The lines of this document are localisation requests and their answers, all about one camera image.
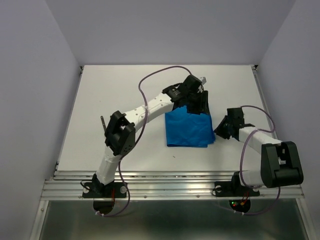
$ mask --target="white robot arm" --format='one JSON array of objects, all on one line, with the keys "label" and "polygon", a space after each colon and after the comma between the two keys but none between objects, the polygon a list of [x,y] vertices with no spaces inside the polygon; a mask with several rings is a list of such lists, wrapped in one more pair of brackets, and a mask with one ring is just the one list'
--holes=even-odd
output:
[{"label": "white robot arm", "polygon": [[[274,139],[254,125],[245,124],[241,107],[228,108],[227,115],[214,132],[223,139],[232,137],[261,155],[260,170],[242,171],[240,167],[240,171],[233,174],[230,182],[215,182],[215,186],[219,186],[219,190],[215,191],[217,197],[241,197],[245,192],[251,191],[253,186],[275,188],[303,182],[304,175],[296,144]],[[258,195],[258,192],[250,192],[250,196]]]},{"label": "white robot arm", "polygon": [[104,133],[103,159],[92,177],[93,190],[102,193],[113,183],[119,161],[135,147],[135,135],[145,124],[146,110],[146,123],[182,106],[187,107],[188,113],[203,113],[208,107],[208,91],[203,90],[205,82],[205,77],[198,79],[189,75],[183,83],[165,88],[147,103],[147,107],[142,105],[125,113],[114,112]]}]

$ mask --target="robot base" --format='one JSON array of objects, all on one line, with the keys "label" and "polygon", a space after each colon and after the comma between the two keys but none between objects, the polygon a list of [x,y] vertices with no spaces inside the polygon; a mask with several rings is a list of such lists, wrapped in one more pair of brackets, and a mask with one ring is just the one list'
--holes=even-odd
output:
[{"label": "robot base", "polygon": [[240,184],[239,172],[235,172],[231,181],[216,181],[212,195],[216,197],[243,197],[249,193],[250,197],[259,197],[260,192]]},{"label": "robot base", "polygon": [[124,199],[127,197],[127,189],[122,182],[111,182],[106,185],[100,192],[96,192],[93,190],[94,184],[92,182],[85,182],[84,186],[88,189],[91,189],[82,193],[82,197],[84,199],[109,199],[112,197],[113,189],[114,197],[116,199]]}]

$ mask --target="white table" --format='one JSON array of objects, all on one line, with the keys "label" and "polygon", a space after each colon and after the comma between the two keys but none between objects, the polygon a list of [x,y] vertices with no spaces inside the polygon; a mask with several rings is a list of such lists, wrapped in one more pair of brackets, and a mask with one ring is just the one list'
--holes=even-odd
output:
[{"label": "white table", "polygon": [[[96,171],[104,154],[105,137],[100,116],[124,113],[143,104],[139,81],[165,65],[86,65],[79,83],[74,107],[59,158],[56,175],[65,172]],[[213,128],[227,108],[241,105],[263,107],[249,65],[187,65],[192,74],[206,77]],[[182,82],[188,73],[170,69],[148,78],[142,84],[148,99],[165,87]],[[267,117],[255,109],[244,109],[245,122],[270,129]],[[136,148],[122,161],[123,171],[238,171],[243,143],[216,137],[208,148],[167,147],[164,115],[146,126]],[[244,169],[260,168],[260,155],[248,148]]]}]

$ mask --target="blue cloth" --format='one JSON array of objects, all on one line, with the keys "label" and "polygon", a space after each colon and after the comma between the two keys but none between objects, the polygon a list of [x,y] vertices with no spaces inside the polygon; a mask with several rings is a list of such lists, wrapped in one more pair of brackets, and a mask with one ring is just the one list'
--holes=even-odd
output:
[{"label": "blue cloth", "polygon": [[216,140],[210,115],[187,113],[184,106],[167,112],[164,118],[168,147],[207,148]]}]

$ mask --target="white wall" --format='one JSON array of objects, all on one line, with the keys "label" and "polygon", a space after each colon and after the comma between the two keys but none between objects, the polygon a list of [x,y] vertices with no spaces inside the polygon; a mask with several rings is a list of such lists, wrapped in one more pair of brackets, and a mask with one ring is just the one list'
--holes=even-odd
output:
[{"label": "white wall", "polygon": [[81,65],[258,64],[294,0],[46,0]]},{"label": "white wall", "polygon": [[296,143],[320,238],[320,1],[297,0],[258,67],[282,140]]},{"label": "white wall", "polygon": [[0,239],[28,239],[79,65],[44,0],[0,3]]}]

